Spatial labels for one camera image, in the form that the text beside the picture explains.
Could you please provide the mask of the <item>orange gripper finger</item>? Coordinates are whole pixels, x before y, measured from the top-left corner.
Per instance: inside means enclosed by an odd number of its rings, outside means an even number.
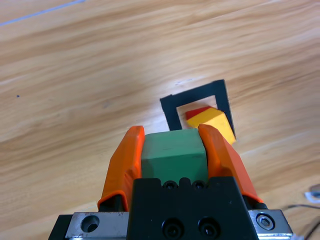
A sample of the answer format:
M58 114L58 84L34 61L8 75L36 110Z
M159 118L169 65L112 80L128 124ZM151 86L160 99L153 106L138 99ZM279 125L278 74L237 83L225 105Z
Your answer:
M143 126L132 126L112 155L97 203L100 212L128 212L134 180L142 178L141 155L145 141Z
M207 124L198 126L207 155L208 177L234 177L242 195L262 203L247 173L240 155L218 129Z

